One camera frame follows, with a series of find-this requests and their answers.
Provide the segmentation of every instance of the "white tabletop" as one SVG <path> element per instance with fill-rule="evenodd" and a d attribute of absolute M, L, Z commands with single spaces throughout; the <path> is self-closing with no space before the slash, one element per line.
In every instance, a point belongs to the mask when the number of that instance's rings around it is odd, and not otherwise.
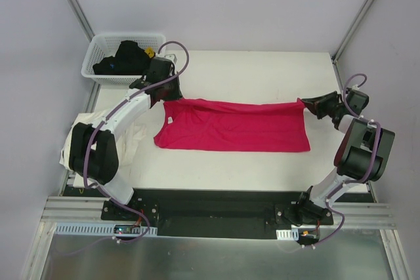
<path fill-rule="evenodd" d="M 171 52 L 177 55 L 177 66 L 181 67 L 183 52 Z M 294 102 L 298 97 L 339 89 L 329 54 L 307 52 L 192 51 L 180 85 L 185 98 L 248 104 Z M 126 90 L 122 86 L 102 86 L 95 110 L 116 105 Z M 141 119 L 147 136 L 126 172 L 135 188 L 306 191 L 331 172 L 343 139 L 330 118 L 319 121 L 305 110 L 310 152 L 168 150 L 156 147 L 153 141 L 164 121 L 162 103 Z M 78 176 L 74 185 L 81 184 Z M 367 190 L 360 185 L 352 191 Z"/>

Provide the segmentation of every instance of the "plastic basket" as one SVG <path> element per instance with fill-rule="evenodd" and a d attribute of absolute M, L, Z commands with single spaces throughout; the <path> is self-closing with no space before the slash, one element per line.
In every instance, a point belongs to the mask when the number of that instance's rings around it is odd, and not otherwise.
<path fill-rule="evenodd" d="M 139 47 L 145 49 L 152 47 L 157 53 L 158 49 L 166 38 L 162 34 L 153 33 L 103 33 L 93 37 L 87 49 L 85 59 L 81 68 L 82 76 L 91 78 L 101 85 L 129 85 L 138 79 L 139 75 L 95 75 L 93 65 L 99 63 L 104 57 L 115 56 L 119 44 L 122 41 L 137 42 Z"/>

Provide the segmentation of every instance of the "lavender wall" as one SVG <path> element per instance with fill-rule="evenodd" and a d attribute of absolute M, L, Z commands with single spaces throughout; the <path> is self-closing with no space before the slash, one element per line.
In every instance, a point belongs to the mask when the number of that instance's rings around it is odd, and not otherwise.
<path fill-rule="evenodd" d="M 414 279 L 420 279 L 420 1 L 377 0 L 339 60 L 343 79 L 364 72 L 368 117 L 396 133 L 375 187 L 391 203 Z"/>
<path fill-rule="evenodd" d="M 0 39 L 0 279 L 19 279 L 88 95 L 88 40 L 66 0 L 0 0 Z"/>
<path fill-rule="evenodd" d="M 191 50 L 333 52 L 364 0 L 79 0 L 96 33 L 157 31 Z"/>

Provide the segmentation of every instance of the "purple cable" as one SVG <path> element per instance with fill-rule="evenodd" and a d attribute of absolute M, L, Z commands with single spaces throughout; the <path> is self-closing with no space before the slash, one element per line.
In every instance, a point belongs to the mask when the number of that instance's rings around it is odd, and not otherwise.
<path fill-rule="evenodd" d="M 347 184 L 363 184 L 364 182 L 366 182 L 366 180 L 369 178 L 370 173 L 373 169 L 373 165 L 375 164 L 375 157 L 376 157 L 376 153 L 378 150 L 378 146 L 379 146 L 379 139 L 381 137 L 381 124 L 379 124 L 376 121 L 368 121 L 367 119 L 363 119 L 362 117 L 359 117 L 359 115 L 357 115 L 348 105 L 347 100 L 346 100 L 346 91 L 348 88 L 348 85 L 350 84 L 350 82 L 355 78 L 355 77 L 363 77 L 364 80 L 362 83 L 360 83 L 358 85 L 358 87 L 361 87 L 362 85 L 365 84 L 365 82 L 368 80 L 367 75 L 365 75 L 364 73 L 356 73 L 355 75 L 352 75 L 350 78 L 348 78 L 348 80 L 346 81 L 344 87 L 343 87 L 343 103 L 346 106 L 346 109 L 349 111 L 349 113 L 352 116 L 355 116 L 357 118 L 362 119 L 363 121 L 372 124 L 372 125 L 376 125 L 376 131 L 375 131 L 375 141 L 373 142 L 373 148 L 372 148 L 372 154 L 371 154 L 371 158 L 370 158 L 370 162 L 369 162 L 369 166 L 367 167 L 366 173 L 363 175 L 363 177 L 360 180 L 348 180 L 346 182 L 344 182 L 345 185 Z M 331 237 L 333 237 L 335 234 L 337 234 L 340 229 L 343 227 L 344 222 L 345 222 L 345 215 L 339 211 L 336 211 L 334 209 L 331 208 L 331 206 L 329 205 L 329 200 L 339 191 L 343 188 L 344 185 L 340 185 L 338 187 L 336 187 L 328 196 L 327 196 L 327 200 L 325 201 L 328 210 L 330 210 L 332 213 L 338 214 L 341 217 L 341 222 L 339 224 L 339 226 L 337 226 L 337 229 L 334 230 L 333 233 L 329 234 L 327 237 L 323 238 L 321 241 L 317 242 L 317 245 L 324 243 L 325 241 L 327 241 L 328 239 L 330 239 Z"/>

